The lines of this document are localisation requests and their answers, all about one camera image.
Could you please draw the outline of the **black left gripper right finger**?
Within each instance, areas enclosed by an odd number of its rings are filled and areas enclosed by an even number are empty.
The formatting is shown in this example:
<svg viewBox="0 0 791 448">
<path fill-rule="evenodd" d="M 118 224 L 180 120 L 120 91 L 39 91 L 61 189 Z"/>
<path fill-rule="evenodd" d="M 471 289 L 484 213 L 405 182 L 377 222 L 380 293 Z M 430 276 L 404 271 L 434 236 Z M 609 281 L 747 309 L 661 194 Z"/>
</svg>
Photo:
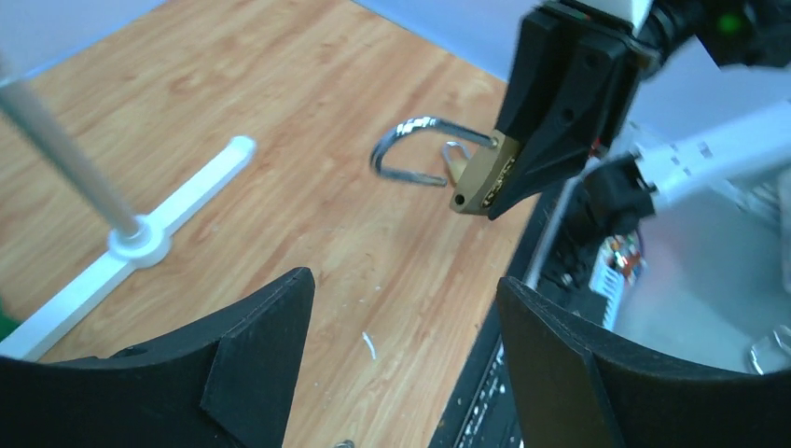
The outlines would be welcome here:
<svg viewBox="0 0 791 448">
<path fill-rule="evenodd" d="M 622 447 L 790 443 L 786 371 L 764 376 L 726 371 L 667 356 L 618 335 L 604 346 L 601 357 Z"/>
</svg>

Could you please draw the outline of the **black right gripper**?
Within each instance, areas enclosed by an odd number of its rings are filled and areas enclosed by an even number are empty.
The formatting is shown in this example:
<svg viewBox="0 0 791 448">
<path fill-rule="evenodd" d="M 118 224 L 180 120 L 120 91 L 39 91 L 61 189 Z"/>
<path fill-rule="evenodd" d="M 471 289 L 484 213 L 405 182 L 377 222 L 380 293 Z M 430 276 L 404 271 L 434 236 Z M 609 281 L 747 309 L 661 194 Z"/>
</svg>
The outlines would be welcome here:
<svg viewBox="0 0 791 448">
<path fill-rule="evenodd" d="M 640 75 L 661 61 L 652 1 L 546 1 L 521 21 L 494 128 L 519 151 L 488 207 L 495 220 L 579 173 L 612 142 Z"/>
</svg>

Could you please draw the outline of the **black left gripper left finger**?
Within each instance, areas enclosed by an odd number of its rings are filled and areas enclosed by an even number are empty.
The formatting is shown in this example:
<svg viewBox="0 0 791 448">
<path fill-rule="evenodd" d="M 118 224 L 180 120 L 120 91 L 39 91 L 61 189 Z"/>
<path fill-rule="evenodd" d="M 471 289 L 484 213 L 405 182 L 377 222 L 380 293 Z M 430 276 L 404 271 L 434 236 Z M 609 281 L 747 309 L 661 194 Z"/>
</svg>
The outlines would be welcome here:
<svg viewBox="0 0 791 448">
<path fill-rule="evenodd" d="M 5 447 L 279 447 L 315 283 L 293 269 L 111 357 L 1 361 Z"/>
</svg>

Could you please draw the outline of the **brass padlock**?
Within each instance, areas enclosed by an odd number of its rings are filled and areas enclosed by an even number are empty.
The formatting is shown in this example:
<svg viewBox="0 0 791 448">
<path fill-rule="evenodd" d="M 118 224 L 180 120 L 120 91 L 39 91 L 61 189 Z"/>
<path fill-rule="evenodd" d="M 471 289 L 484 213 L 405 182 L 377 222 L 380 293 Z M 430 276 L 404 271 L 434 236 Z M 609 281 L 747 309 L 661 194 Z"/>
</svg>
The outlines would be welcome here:
<svg viewBox="0 0 791 448">
<path fill-rule="evenodd" d="M 383 163 L 400 141 L 421 132 L 448 135 L 452 140 L 440 150 L 448 177 L 402 170 Z M 462 215 L 486 215 L 504 186 L 521 153 L 515 139 L 499 131 L 484 134 L 438 117 L 406 119 L 386 133 L 370 153 L 369 166 L 388 180 L 444 188 L 453 185 L 451 209 Z"/>
</svg>

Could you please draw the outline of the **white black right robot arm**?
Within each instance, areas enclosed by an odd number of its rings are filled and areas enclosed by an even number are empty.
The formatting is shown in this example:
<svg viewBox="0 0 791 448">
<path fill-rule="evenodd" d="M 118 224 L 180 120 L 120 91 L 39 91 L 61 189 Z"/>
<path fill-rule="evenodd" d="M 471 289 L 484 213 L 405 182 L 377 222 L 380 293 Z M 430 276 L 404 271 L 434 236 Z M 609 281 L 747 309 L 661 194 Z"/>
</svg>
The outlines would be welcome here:
<svg viewBox="0 0 791 448">
<path fill-rule="evenodd" d="M 545 1 L 521 20 L 494 128 L 516 153 L 496 219 L 577 174 L 628 119 L 686 137 L 790 90 L 786 1 Z"/>
</svg>

